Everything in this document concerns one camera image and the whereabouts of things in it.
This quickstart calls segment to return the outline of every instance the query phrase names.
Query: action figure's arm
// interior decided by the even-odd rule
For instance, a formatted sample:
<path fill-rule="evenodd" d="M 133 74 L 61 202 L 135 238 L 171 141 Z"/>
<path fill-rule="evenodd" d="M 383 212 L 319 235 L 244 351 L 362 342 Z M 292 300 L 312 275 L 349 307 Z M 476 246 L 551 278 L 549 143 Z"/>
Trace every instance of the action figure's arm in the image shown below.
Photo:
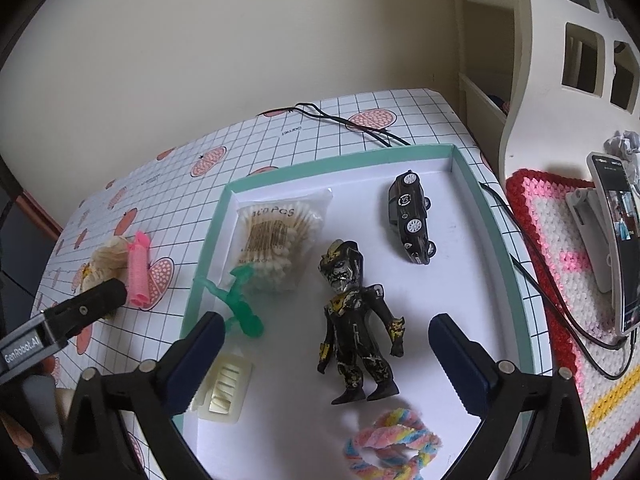
<path fill-rule="evenodd" d="M 365 295 L 368 300 L 370 309 L 376 313 L 384 323 L 386 332 L 391 339 L 391 355 L 402 357 L 404 348 L 402 347 L 402 338 L 404 336 L 404 317 L 397 319 L 391 314 L 389 307 L 385 303 L 385 289 L 379 283 L 368 286 L 365 289 Z"/>
<path fill-rule="evenodd" d="M 321 374 L 324 374 L 324 370 L 334 352 L 334 324 L 327 308 L 324 310 L 324 316 L 326 317 L 326 336 L 324 337 L 324 342 L 320 343 L 320 361 L 318 362 L 318 371 Z"/>

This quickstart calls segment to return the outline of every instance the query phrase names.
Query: rainbow fuzzy hair tie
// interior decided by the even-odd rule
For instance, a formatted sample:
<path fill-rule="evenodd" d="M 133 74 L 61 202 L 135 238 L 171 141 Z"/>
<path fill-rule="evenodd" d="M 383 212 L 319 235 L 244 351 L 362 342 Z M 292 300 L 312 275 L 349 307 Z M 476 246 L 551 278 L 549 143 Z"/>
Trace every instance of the rainbow fuzzy hair tie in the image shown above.
<path fill-rule="evenodd" d="M 415 449 L 418 454 L 407 459 L 399 446 Z M 422 480 L 420 470 L 435 458 L 441 446 L 440 438 L 414 412 L 398 408 L 349 439 L 344 457 L 351 471 L 362 480 Z M 375 450 L 385 468 L 363 460 L 360 452 L 366 447 Z"/>

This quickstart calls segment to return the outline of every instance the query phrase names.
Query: red crochet border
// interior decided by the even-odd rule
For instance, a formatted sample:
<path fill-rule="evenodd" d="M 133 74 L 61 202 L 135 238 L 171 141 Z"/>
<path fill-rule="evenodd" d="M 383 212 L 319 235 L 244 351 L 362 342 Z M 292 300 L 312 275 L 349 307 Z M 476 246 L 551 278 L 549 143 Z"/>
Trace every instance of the red crochet border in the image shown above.
<path fill-rule="evenodd" d="M 524 197 L 523 181 L 525 178 L 535 178 L 543 182 L 550 182 L 552 184 L 563 184 L 570 187 L 593 187 L 593 182 L 586 180 L 580 180 L 578 178 L 565 178 L 553 173 L 545 173 L 543 171 L 534 170 L 518 170 L 511 175 L 506 182 L 506 196 L 511 204 L 513 214 L 518 219 L 518 222 L 522 226 L 522 229 L 529 235 L 534 241 L 538 250 L 542 250 L 542 244 L 540 243 L 540 236 L 536 231 L 536 227 L 529 213 L 526 200 Z M 551 300 L 559 306 L 558 297 L 552 288 L 551 283 L 546 276 L 546 273 L 540 263 L 539 259 L 535 256 L 534 250 L 528 247 L 528 242 L 525 242 L 531 259 L 533 261 L 533 268 L 536 271 L 538 277 L 538 283 L 542 290 L 551 298 Z M 575 365 L 576 355 L 571 343 L 571 336 L 566 328 L 559 324 L 556 316 L 551 313 L 545 306 L 546 324 L 549 328 L 549 341 L 551 342 L 551 349 L 556 358 L 558 366 L 566 366 L 574 374 L 577 371 Z M 640 434 L 640 420 L 636 422 L 635 426 L 626 435 L 626 437 L 620 441 L 611 453 L 600 462 L 595 469 L 591 472 L 591 480 L 596 480 L 609 469 L 609 467 L 616 461 L 620 454 L 633 442 L 633 440 Z"/>

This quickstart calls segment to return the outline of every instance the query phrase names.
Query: blue gripper pad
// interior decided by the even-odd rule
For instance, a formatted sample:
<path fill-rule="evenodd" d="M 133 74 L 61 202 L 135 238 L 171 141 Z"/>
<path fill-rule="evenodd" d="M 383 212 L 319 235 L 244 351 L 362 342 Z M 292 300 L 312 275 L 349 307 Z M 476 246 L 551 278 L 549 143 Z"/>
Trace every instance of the blue gripper pad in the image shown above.
<path fill-rule="evenodd" d="M 224 342 L 224 319 L 206 312 L 187 337 L 169 347 L 156 374 L 156 393 L 167 415 L 187 410 Z"/>
<path fill-rule="evenodd" d="M 498 383 L 495 361 L 480 343 L 469 341 L 449 314 L 431 319 L 429 344 L 467 412 L 483 418 Z"/>

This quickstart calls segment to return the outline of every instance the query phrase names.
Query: knitted blanket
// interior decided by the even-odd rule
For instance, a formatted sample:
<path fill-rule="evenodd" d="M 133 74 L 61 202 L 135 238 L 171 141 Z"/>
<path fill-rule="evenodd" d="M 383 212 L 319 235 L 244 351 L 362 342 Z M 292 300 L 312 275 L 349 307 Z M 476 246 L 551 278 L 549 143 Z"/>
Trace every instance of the knitted blanket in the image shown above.
<path fill-rule="evenodd" d="M 591 182 L 539 171 L 519 170 L 507 180 L 506 195 L 513 213 L 542 252 L 576 321 L 598 339 L 612 342 L 614 312 L 610 294 L 597 286 L 587 251 L 564 197 Z M 529 250 L 538 281 L 558 304 L 539 259 Z M 584 358 L 556 316 L 546 311 L 556 367 L 574 373 L 589 432 L 592 479 L 595 480 L 640 433 L 640 351 L 627 373 L 617 381 L 602 377 Z M 610 351 L 586 342 L 594 359 L 609 373 L 619 372 L 628 359 L 628 344 Z"/>

